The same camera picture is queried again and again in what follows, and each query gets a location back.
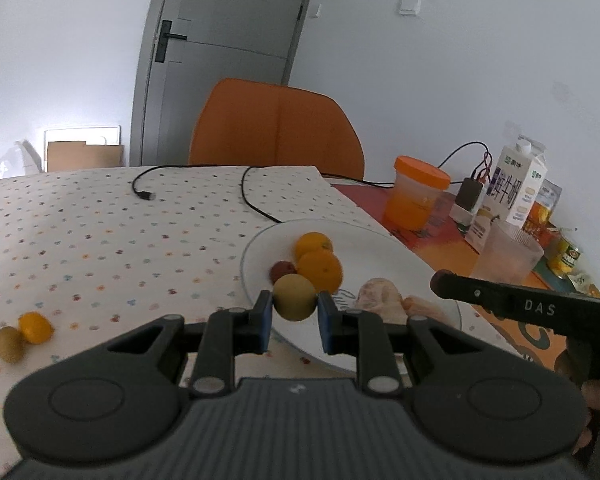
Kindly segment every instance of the milk carton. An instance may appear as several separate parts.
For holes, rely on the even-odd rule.
[[[546,176],[544,146],[518,136],[505,146],[487,187],[482,205],[469,227],[466,241],[479,253],[489,235],[491,222],[499,218],[522,227]]]

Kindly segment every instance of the cardboard box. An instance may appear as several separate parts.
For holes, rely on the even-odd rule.
[[[496,218],[522,227],[540,190],[547,168],[544,145],[519,136],[505,146],[482,205],[466,234],[466,241],[479,253]]]
[[[89,170],[122,166],[122,146],[87,144],[85,140],[50,142],[46,147],[46,170]]]

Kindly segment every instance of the orange tablecloth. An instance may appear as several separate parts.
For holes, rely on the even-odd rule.
[[[471,273],[478,254],[464,241],[455,222],[448,217],[455,199],[453,195],[446,193],[443,199],[438,201],[436,211],[424,229],[414,233],[403,231],[383,219],[382,214],[388,198],[387,190],[369,186],[336,185],[335,187],[379,221],[434,270],[448,269],[462,276]],[[548,288],[534,273],[529,274],[523,285]],[[474,307],[525,358],[553,368],[556,357],[565,349],[565,338],[555,335],[551,330],[497,318],[480,306]]]

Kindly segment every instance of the wall switch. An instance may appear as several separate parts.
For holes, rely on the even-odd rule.
[[[422,0],[417,0],[415,5],[408,3],[408,0],[400,0],[398,3],[398,14],[401,16],[417,16],[420,13]]]

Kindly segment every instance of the mandarin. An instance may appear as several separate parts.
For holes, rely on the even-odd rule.
[[[54,333],[51,323],[37,312],[22,314],[18,320],[18,328],[25,341],[33,345],[48,341]]]
[[[296,262],[300,261],[300,258],[307,253],[318,249],[326,249],[333,251],[333,244],[322,233],[306,233],[298,238],[294,247],[294,253],[296,255]]]
[[[342,265],[327,249],[305,253],[298,260],[296,271],[308,279],[318,292],[326,290],[334,294],[342,284]]]

